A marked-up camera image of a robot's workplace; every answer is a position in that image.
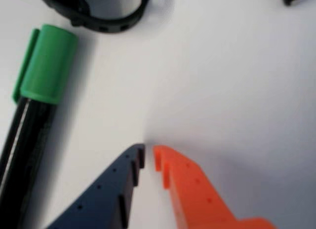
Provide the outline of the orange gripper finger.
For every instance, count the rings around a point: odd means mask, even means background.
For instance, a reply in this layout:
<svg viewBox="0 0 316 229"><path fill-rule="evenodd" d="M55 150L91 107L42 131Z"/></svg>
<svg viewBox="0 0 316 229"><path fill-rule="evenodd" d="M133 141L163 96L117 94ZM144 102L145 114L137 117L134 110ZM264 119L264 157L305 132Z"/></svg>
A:
<svg viewBox="0 0 316 229"><path fill-rule="evenodd" d="M179 229L273 229L264 218L237 219L192 159L164 145L153 147L156 171L169 190Z"/></svg>

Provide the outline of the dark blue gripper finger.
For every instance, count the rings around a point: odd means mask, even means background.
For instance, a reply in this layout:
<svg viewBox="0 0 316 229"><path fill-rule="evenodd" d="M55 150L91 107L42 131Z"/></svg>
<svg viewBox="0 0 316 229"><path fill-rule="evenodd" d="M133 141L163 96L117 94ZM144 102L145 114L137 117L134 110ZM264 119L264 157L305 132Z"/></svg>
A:
<svg viewBox="0 0 316 229"><path fill-rule="evenodd" d="M144 144L126 149L48 228L128 228L133 190L145 167L145 149Z"/></svg>

